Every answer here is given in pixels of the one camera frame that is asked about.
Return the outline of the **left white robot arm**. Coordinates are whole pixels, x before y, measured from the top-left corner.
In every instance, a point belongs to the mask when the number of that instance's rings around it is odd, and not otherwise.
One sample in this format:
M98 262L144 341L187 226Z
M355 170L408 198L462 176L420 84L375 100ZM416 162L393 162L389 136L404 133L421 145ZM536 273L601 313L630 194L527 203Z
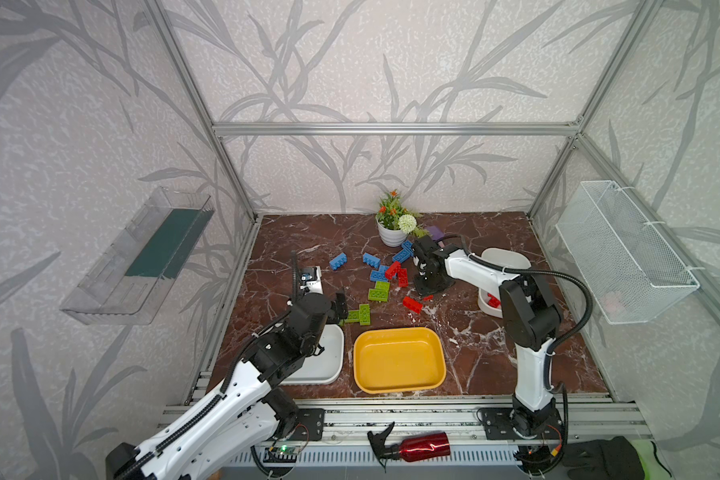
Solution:
M115 447L105 460L107 478L207 479L241 452L292 433L299 409L280 385L321 352L325 326L347 314L342 293L298 294L194 406L140 444Z

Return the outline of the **red lego bottom brick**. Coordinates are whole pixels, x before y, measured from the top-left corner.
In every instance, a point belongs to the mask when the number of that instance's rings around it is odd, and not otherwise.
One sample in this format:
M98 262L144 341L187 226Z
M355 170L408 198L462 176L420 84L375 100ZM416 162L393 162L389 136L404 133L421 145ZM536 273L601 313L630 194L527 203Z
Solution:
M418 302L408 296L403 298L402 303L408 310L415 312L415 313L420 313L423 309L423 305L420 302Z

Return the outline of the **green lego row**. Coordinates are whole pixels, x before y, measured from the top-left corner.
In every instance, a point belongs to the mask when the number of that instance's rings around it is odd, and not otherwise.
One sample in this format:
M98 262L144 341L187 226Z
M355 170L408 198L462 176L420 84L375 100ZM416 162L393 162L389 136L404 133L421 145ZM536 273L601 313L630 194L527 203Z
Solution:
M369 304L361 304L357 310L350 310L340 321L340 325L359 324L361 326L371 325L371 309Z

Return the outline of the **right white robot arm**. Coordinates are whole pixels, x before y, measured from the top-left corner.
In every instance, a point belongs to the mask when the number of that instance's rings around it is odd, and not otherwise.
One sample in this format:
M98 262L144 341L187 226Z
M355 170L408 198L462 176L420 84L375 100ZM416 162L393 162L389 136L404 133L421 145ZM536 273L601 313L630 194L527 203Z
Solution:
M441 293L460 280L498 298L504 329L517 355L512 428L519 437L531 439L553 425L557 408L551 384L552 357L591 318L594 298L586 284L563 272L492 263L464 244L440 244L430 236L414 240L412 251L418 270L414 285L419 294ZM571 283L585 301L582 318L564 333L560 331L564 315L547 282L549 277Z

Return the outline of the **green lego pair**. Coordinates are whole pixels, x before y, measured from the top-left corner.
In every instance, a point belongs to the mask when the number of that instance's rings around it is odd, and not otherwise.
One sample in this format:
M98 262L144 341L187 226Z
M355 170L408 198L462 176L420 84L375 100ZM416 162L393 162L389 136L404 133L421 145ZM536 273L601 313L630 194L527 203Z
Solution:
M368 300L374 302L387 302L389 298L390 283L376 281L373 288L368 291Z

